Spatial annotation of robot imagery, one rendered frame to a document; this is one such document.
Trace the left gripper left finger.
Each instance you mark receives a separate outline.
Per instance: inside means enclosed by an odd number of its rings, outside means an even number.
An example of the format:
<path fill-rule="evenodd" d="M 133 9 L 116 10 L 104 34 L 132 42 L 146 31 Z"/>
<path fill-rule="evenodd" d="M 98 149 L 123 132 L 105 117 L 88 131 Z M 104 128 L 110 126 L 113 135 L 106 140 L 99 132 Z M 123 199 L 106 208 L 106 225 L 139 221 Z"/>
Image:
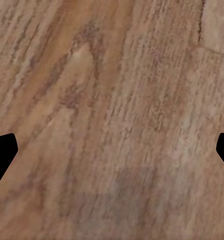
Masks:
<path fill-rule="evenodd" d="M 18 152 L 16 137 L 13 133 L 0 136 L 0 180 Z"/>

